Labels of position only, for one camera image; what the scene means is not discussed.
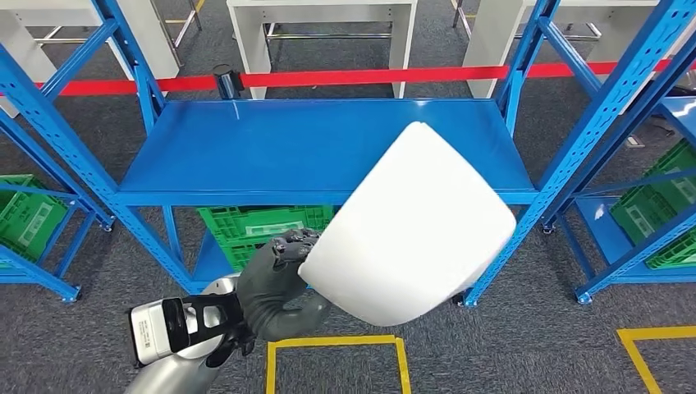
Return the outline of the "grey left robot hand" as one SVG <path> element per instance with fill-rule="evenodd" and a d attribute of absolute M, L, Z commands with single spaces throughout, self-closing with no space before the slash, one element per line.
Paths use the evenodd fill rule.
<path fill-rule="evenodd" d="M 332 303 L 320 294 L 312 295 L 299 308 L 285 307 L 307 288 L 298 270 L 318 238 L 319 234 L 308 228 L 286 231 L 257 249 L 241 272 L 237 297 L 245 321 L 258 338 L 294 338 L 312 332 L 328 316 Z"/>

